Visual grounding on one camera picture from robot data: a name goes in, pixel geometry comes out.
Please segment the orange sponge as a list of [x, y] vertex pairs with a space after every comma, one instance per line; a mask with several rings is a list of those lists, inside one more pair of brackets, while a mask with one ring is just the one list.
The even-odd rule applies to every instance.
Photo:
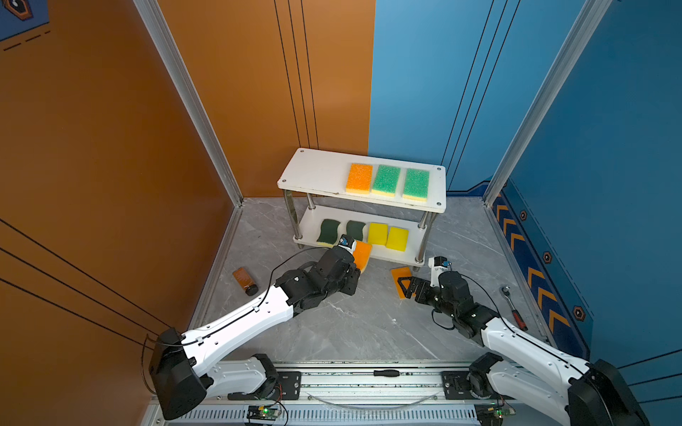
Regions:
[[346, 193], [368, 195], [372, 186], [373, 166], [352, 163], [346, 181]]
[[354, 263], [360, 273], [364, 273], [371, 256], [373, 246], [363, 241], [355, 242], [355, 249], [353, 251]]
[[410, 296], [406, 295], [406, 292], [410, 289], [412, 278], [411, 268], [408, 266], [394, 268], [391, 270], [391, 275], [399, 299], [405, 300], [406, 298], [410, 298]]

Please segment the green wavy sponge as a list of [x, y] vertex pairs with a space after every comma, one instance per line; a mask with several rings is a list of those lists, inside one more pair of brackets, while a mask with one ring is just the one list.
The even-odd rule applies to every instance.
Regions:
[[339, 226], [339, 221], [325, 218], [321, 222], [320, 233], [316, 242], [326, 247], [333, 247], [339, 240]]
[[346, 223], [346, 235], [355, 241], [364, 241], [364, 229], [366, 224], [361, 221], [348, 220]]

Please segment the yellow sponge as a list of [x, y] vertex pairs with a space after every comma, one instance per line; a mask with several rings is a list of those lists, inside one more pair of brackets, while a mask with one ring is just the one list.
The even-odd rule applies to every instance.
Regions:
[[388, 239], [389, 226], [383, 223], [369, 223], [367, 243], [385, 246]]
[[389, 229], [385, 247], [389, 250], [405, 252], [408, 246], [408, 239], [410, 239], [410, 231], [408, 229], [392, 226]]

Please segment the light green sponge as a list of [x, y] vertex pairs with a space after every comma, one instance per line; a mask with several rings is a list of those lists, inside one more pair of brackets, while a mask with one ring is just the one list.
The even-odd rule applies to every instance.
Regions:
[[430, 172], [428, 170], [408, 169], [406, 171], [402, 198], [415, 202], [427, 202], [429, 182]]
[[394, 198], [396, 196], [400, 175], [400, 167], [385, 164], [379, 165], [370, 192], [373, 195]]

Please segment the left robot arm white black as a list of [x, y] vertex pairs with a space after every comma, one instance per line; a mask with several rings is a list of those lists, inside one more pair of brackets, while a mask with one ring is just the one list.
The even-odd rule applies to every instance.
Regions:
[[153, 342], [148, 374], [163, 418], [181, 418], [207, 398], [272, 396], [279, 374], [268, 356], [258, 353], [225, 367], [218, 364], [252, 338], [318, 307], [329, 296], [353, 295], [361, 276], [356, 252], [354, 243], [342, 241], [318, 261], [287, 271], [234, 312], [183, 333], [175, 328], [161, 333]]

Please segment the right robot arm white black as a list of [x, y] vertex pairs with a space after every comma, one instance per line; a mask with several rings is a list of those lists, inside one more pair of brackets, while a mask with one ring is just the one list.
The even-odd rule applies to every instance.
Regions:
[[589, 362], [511, 325], [496, 308], [474, 301], [472, 279], [454, 271], [431, 283], [397, 280], [407, 299], [451, 319], [451, 329], [487, 348], [470, 366], [472, 393], [511, 397], [562, 425], [647, 425], [625, 379], [605, 360]]

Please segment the white two-tier shelf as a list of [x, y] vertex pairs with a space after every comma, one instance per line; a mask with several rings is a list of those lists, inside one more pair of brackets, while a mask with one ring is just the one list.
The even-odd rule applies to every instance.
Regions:
[[[381, 165], [398, 168], [401, 174], [397, 181], [395, 194], [385, 196], [377, 193], [369, 193], [368, 195], [348, 193], [346, 184], [351, 166], [355, 163], [371, 165], [373, 174], [377, 173], [378, 167]], [[403, 196], [408, 170], [423, 170], [429, 174], [425, 201], [414, 201]], [[371, 257], [418, 269], [424, 266], [424, 262], [426, 262], [426, 245], [433, 221], [438, 215], [444, 213], [447, 207], [445, 180], [446, 170], [439, 165], [300, 148], [282, 172], [277, 186], [283, 191], [291, 218], [295, 243], [308, 246], [323, 245], [319, 241], [319, 237], [325, 219], [339, 222], [337, 227], [339, 234], [346, 232], [346, 224], [350, 220], [362, 222], [365, 225], [371, 223], [385, 224], [390, 228], [397, 227], [408, 231], [406, 248], [400, 251], [378, 246], [371, 251]], [[348, 202], [363, 202], [374, 206], [409, 209], [421, 213], [422, 217], [415, 221], [389, 218], [350, 208], [321, 206], [313, 200], [315, 195]]]

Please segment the right green circuit board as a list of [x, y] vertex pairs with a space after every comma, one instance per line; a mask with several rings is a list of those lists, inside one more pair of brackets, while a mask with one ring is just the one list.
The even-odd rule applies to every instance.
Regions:
[[516, 415], [514, 408], [499, 405], [476, 406], [475, 411], [481, 426], [503, 426], [507, 417]]

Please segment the green circuit board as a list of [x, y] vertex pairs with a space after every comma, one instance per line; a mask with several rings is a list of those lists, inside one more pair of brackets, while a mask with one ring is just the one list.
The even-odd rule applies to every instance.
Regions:
[[286, 417], [279, 406], [248, 406], [245, 422], [247, 425], [284, 425]]
[[481, 426], [503, 426], [507, 417], [516, 415], [514, 408], [499, 405], [476, 406], [475, 411]]

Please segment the left green circuit board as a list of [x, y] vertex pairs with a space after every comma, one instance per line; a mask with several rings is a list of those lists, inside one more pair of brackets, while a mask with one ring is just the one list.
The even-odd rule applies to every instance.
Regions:
[[279, 406], [248, 406], [245, 422], [247, 425], [284, 425], [286, 417]]

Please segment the brown sponge by wall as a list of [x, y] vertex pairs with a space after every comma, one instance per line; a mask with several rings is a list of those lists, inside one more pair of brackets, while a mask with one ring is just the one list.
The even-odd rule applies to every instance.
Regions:
[[259, 293], [258, 284], [244, 267], [235, 270], [233, 277], [247, 296], [255, 296]]

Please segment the red handled ratchet tool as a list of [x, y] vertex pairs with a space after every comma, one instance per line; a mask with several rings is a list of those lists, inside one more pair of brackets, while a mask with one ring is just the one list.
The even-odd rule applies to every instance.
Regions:
[[525, 323], [519, 310], [517, 309], [511, 298], [511, 288], [509, 286], [504, 286], [500, 289], [500, 292], [503, 294], [505, 300], [507, 301], [511, 309], [511, 313], [513, 315], [513, 319], [515, 320], [517, 327], [522, 331], [528, 331], [529, 329], [527, 328], [527, 324]]

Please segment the black screwdriver on rail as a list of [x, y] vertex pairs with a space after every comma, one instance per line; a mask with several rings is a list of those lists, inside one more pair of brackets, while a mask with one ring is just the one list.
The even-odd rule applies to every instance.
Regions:
[[395, 378], [399, 377], [400, 375], [401, 372], [397, 369], [375, 369], [373, 371], [373, 376], [376, 377]]

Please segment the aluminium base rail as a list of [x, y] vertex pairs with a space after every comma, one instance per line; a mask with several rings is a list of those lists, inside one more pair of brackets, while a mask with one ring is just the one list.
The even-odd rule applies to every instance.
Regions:
[[[399, 377], [373, 376], [397, 369]], [[174, 425], [247, 425], [248, 406], [284, 410], [284, 425], [480, 425], [476, 406], [509, 406], [516, 415], [504, 425], [562, 425], [517, 399], [472, 393], [469, 369], [461, 363], [280, 364], [281, 384], [271, 399], [208, 398]]]

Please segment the left aluminium corner post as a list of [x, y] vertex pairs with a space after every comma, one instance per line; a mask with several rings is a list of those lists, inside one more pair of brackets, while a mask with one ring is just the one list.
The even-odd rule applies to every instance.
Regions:
[[161, 6], [157, 1], [152, 0], [134, 0], [133, 3], [231, 202], [238, 208], [243, 207], [242, 191], [236, 182], [236, 177], [227, 161], [211, 119], [204, 104], [202, 104]]

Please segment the aluminium corner post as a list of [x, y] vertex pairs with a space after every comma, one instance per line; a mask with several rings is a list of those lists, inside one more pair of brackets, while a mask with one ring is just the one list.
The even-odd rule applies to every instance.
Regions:
[[610, 5], [611, 0], [588, 0], [584, 3], [483, 195], [485, 207], [492, 207], [495, 199], [501, 195], [504, 184], [511, 177]]
[[243, 207], [242, 191], [236, 182], [236, 177], [227, 161], [211, 119], [204, 104], [202, 104], [161, 6], [157, 1], [152, 0], [134, 0], [133, 3], [231, 202], [238, 208]]

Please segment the right aluminium corner post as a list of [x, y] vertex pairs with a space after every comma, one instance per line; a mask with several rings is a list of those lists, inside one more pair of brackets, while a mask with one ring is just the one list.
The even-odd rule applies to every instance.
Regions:
[[504, 184], [511, 177], [610, 5], [611, 0], [588, 0], [584, 3], [483, 195], [485, 207], [492, 207], [495, 199], [501, 195]]

